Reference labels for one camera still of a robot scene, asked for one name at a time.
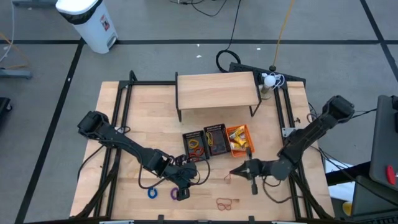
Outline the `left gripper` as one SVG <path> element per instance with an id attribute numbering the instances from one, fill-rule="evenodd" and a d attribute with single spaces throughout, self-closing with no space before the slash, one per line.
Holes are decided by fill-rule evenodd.
<path id="1" fill-rule="evenodd" d="M 176 200 L 182 201 L 189 198 L 189 187 L 199 183 L 198 170 L 195 164 L 187 163 L 186 155 L 176 157 L 173 168 L 172 173 L 167 179 L 178 187 Z"/>

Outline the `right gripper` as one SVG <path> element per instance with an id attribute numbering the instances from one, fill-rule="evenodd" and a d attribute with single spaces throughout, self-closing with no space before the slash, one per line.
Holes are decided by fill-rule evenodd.
<path id="1" fill-rule="evenodd" d="M 256 184 L 256 177 L 265 177 L 268 173 L 268 168 L 266 167 L 267 165 L 265 161 L 252 158 L 252 151 L 250 149 L 246 149 L 246 154 L 248 156 L 246 163 L 241 164 L 239 167 L 231 170 L 229 173 L 231 175 L 243 177 L 250 181 L 251 193 L 253 195 L 257 195 L 258 187 Z"/>

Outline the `orange plastic basket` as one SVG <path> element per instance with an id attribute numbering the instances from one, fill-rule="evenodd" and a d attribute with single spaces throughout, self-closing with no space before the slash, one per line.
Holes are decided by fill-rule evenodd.
<path id="1" fill-rule="evenodd" d="M 228 127 L 226 133 L 233 157 L 246 156 L 248 152 L 255 151 L 247 125 Z"/>

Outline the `black plastic basket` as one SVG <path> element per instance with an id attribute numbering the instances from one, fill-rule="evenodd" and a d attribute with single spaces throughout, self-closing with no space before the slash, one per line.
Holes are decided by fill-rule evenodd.
<path id="1" fill-rule="evenodd" d="M 226 134 L 226 127 L 225 127 L 224 124 L 216 124 L 216 125 L 213 125 L 213 126 L 204 127 L 204 132 L 205 132 L 205 139 L 206 139 L 205 142 L 206 143 L 207 143 L 206 132 L 211 132 L 212 135 L 213 135 L 213 146 L 210 147 L 207 144 L 208 149 L 209 149 L 209 153 L 210 153 L 211 156 L 217 156 L 217 155 L 228 153 L 228 152 L 231 151 L 230 146 L 229 146 L 229 142 L 228 142 L 228 137 L 227 137 L 227 134 Z M 214 137 L 217 134 L 218 135 L 222 135 L 222 137 L 223 137 L 223 148 L 219 149 L 218 151 L 216 151 L 215 147 L 214 147 Z"/>
<path id="2" fill-rule="evenodd" d="M 209 153 L 209 150 L 208 150 L 208 146 L 207 146 L 207 143 L 205 142 L 204 131 L 195 131 L 195 132 L 185 133 L 185 134 L 182 134 L 182 138 L 183 138 L 183 145 L 184 145 L 184 148 L 185 148 L 185 153 L 186 153 L 188 158 L 189 158 L 188 153 L 189 153 L 189 150 L 190 150 L 190 148 L 188 146 L 188 141 L 190 139 L 198 140 L 199 141 L 199 147 L 202 147 L 204 149 L 204 154 L 199 158 L 199 161 L 201 159 L 209 159 L 210 158 L 210 153 Z"/>

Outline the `wooden shelf riser black legs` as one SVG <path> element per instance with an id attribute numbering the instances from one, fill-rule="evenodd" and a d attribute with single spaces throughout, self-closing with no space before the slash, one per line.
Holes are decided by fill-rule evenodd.
<path id="1" fill-rule="evenodd" d="M 253 72 L 175 74 L 175 107 L 178 119 L 183 110 L 248 106 L 254 116 L 262 103 Z"/>

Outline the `white bulb lamp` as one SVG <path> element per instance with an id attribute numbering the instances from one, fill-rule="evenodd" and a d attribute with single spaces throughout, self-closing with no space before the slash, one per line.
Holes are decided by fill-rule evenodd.
<path id="1" fill-rule="evenodd" d="M 285 77 L 274 72 L 262 73 L 262 77 L 263 84 L 259 86 L 260 96 L 262 100 L 268 100 L 271 97 L 271 93 L 285 83 Z"/>

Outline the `black stand bar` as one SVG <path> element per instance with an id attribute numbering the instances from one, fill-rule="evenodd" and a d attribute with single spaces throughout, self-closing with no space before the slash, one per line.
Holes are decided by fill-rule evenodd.
<path id="1" fill-rule="evenodd" d="M 358 176 L 367 179 L 369 177 L 369 169 L 371 162 L 364 162 L 356 166 L 349 168 L 338 169 L 337 171 L 329 172 L 326 175 L 326 181 L 328 186 L 343 184 L 347 182 L 356 182 L 358 185 L 365 187 L 362 182 L 358 182 L 356 178 Z"/>

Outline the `dark grey box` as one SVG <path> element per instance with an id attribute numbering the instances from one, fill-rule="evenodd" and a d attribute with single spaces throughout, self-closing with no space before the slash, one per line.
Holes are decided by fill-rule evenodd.
<path id="1" fill-rule="evenodd" d="M 364 224 L 398 224 L 398 191 L 357 176 L 350 219 Z"/>

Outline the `grey equipment cart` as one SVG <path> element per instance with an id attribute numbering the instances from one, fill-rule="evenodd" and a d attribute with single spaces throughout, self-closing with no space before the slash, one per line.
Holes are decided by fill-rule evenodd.
<path id="1" fill-rule="evenodd" d="M 396 185 L 387 182 L 387 165 L 397 172 Z M 398 96 L 378 96 L 369 175 L 372 180 L 398 191 Z"/>

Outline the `white trash bin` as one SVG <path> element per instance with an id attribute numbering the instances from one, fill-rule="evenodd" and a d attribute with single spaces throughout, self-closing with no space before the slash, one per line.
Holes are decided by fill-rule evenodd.
<path id="1" fill-rule="evenodd" d="M 106 54 L 117 41 L 118 34 L 104 0 L 57 0 L 55 7 L 92 51 Z"/>

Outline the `black object on floor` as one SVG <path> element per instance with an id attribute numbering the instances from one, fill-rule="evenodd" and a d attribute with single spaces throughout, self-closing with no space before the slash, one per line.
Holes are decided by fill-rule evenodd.
<path id="1" fill-rule="evenodd" d="M 7 114 L 12 111 L 11 99 L 6 97 L 0 97 L 0 126 L 6 119 Z"/>

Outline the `grey table foot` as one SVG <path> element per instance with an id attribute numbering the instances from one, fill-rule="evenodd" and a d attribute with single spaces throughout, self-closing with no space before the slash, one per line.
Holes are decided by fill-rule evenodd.
<path id="1" fill-rule="evenodd" d="M 32 73 L 27 70 L 10 70 L 0 68 L 0 78 L 26 78 L 31 79 Z"/>

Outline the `black aluminium table frame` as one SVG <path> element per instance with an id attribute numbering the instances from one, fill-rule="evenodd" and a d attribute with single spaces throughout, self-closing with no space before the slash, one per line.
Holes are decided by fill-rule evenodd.
<path id="1" fill-rule="evenodd" d="M 182 113 L 182 120 L 175 108 L 175 83 L 136 82 L 126 116 L 130 128 L 128 136 L 145 147 L 153 147 L 167 154 L 184 153 L 182 134 L 203 129 L 205 126 L 223 123 L 227 126 L 247 125 L 254 143 L 254 156 L 273 160 L 282 147 L 279 119 L 274 99 L 259 106 L 254 116 L 249 108 L 207 108 Z M 140 170 L 135 157 L 123 152 L 114 195 L 113 219 L 154 220 L 164 215 L 166 220 L 294 220 L 296 215 L 305 217 L 305 202 L 294 205 L 290 199 L 288 181 L 269 179 L 269 186 L 260 187 L 259 193 L 251 193 L 251 184 L 242 177 L 231 176 L 224 180 L 231 169 L 243 163 L 242 157 L 222 154 L 197 167 L 203 179 L 202 185 L 190 189 L 190 197 L 175 201 L 170 197 L 173 183 L 159 182 L 156 176 Z M 158 196 L 150 199 L 147 190 L 155 187 Z M 230 198 L 231 210 L 220 211 L 217 198 Z"/>

